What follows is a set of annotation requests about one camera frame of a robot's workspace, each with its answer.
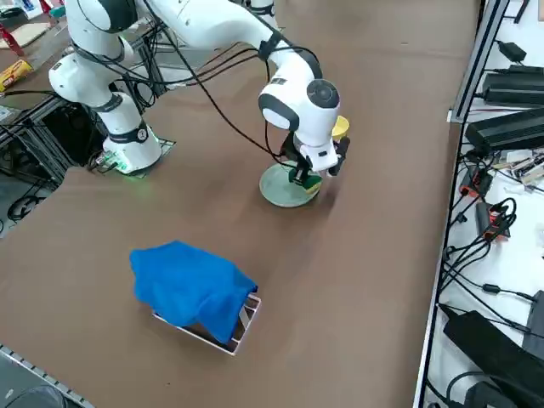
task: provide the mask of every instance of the yellow package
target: yellow package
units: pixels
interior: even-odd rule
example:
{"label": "yellow package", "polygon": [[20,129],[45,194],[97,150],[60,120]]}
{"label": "yellow package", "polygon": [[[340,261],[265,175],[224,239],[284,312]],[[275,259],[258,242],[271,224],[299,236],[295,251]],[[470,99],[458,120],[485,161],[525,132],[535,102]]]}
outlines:
{"label": "yellow package", "polygon": [[5,91],[16,81],[25,77],[26,74],[32,71],[32,67],[24,60],[19,59],[7,70],[0,74],[0,92]]}

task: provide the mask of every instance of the white table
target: white table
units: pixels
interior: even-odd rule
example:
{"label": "white table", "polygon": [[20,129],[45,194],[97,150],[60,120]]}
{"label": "white table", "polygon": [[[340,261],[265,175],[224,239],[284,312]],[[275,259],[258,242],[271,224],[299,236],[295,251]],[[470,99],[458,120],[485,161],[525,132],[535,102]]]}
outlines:
{"label": "white table", "polygon": [[[505,43],[517,43],[525,50],[527,52],[524,61],[525,65],[544,66],[544,53],[541,51],[541,42],[544,40],[544,22],[537,21],[538,3],[536,0],[530,1],[518,25],[515,25],[512,20],[504,19],[496,36],[496,39]],[[519,6],[520,2],[512,1],[505,15],[516,15]],[[495,45],[490,52],[486,69],[508,68],[511,64]],[[482,76],[478,92],[482,89],[484,79],[485,76]],[[481,99],[475,99],[471,106],[472,112],[468,117],[468,122],[512,114],[512,112],[481,111],[489,109],[501,109],[501,107],[485,105]],[[470,145],[464,145],[462,151],[466,152],[470,148]],[[460,196],[457,187],[461,183],[465,172],[465,170],[461,171],[456,178],[454,202]],[[538,185],[544,188],[544,182]],[[518,218],[510,229],[512,237],[504,242],[494,242],[486,258],[470,265],[462,273],[479,284],[491,283],[500,286],[502,289],[534,295],[539,290],[544,290],[544,259],[542,258],[544,255],[544,242],[541,240],[544,236],[544,211],[542,211],[544,208],[544,194],[537,191],[533,193],[524,192],[523,186],[497,174],[485,199],[493,204],[507,197],[512,197],[518,204],[516,212]],[[454,210],[452,219],[471,200],[472,197],[465,197]],[[476,238],[478,231],[475,211],[475,206],[471,207],[465,214],[468,218],[467,222],[464,224],[456,223],[451,227],[447,246],[462,247]],[[504,317],[524,326],[527,324],[530,302],[510,294],[486,294],[481,289],[463,280],[462,282]],[[447,286],[439,297],[439,301],[460,309],[477,310],[484,317],[499,320],[497,316],[479,304],[455,282]],[[445,394],[445,390],[453,377],[466,371],[478,370],[478,367],[443,333],[446,321],[445,315],[438,311],[436,313],[435,329],[432,338],[430,338],[431,357],[428,362],[428,379],[442,394]],[[516,344],[521,345],[523,342],[524,334],[522,332],[502,324],[494,323],[494,325]],[[468,388],[478,380],[481,380],[481,378],[468,377],[462,379],[453,388],[452,399],[464,402]],[[439,402],[439,399],[427,388],[423,406],[427,406],[431,402]]]}

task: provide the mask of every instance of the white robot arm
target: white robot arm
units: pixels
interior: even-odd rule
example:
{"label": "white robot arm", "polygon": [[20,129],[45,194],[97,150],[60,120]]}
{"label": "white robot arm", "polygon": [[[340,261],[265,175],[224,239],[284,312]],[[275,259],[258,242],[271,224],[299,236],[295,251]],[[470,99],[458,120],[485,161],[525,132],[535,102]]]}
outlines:
{"label": "white robot arm", "polygon": [[282,152],[297,162],[302,178],[308,170],[337,174],[347,149],[332,140],[338,91],[322,79],[308,50],[293,46],[276,30],[272,0],[252,0],[252,12],[228,0],[66,0],[65,6],[76,52],[50,71],[50,81],[64,98],[97,112],[110,133],[105,149],[126,163],[123,173],[148,167],[161,152],[132,99],[108,89],[118,75],[104,65],[130,66],[133,51],[120,33],[149,7],[192,48],[243,42],[257,49],[262,60],[273,61],[277,72],[258,104],[266,121],[289,130]]}

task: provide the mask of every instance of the blue towel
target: blue towel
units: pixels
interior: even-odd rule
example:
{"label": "blue towel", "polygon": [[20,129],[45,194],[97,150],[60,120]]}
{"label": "blue towel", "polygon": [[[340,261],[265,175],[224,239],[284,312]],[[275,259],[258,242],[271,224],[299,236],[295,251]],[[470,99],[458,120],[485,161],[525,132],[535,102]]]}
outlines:
{"label": "blue towel", "polygon": [[257,290],[236,266],[174,241],[130,254],[134,295],[174,326],[200,323],[218,341],[231,338],[247,295]]}

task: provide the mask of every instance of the brown table surface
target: brown table surface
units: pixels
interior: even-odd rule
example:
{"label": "brown table surface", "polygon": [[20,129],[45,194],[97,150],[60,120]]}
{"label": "brown table surface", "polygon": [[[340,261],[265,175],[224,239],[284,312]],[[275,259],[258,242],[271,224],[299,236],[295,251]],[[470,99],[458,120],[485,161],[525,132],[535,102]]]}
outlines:
{"label": "brown table surface", "polygon": [[[278,20],[319,56],[353,143],[299,209],[266,202],[270,160],[197,87],[146,119],[178,141],[144,180],[70,170],[0,245],[0,342],[97,407],[405,407],[421,359],[451,188],[445,121],[477,4],[283,0]],[[209,82],[263,140],[260,62]],[[283,138],[272,132],[275,145]],[[235,358],[150,316],[133,248],[181,240],[235,261],[262,310]]]}

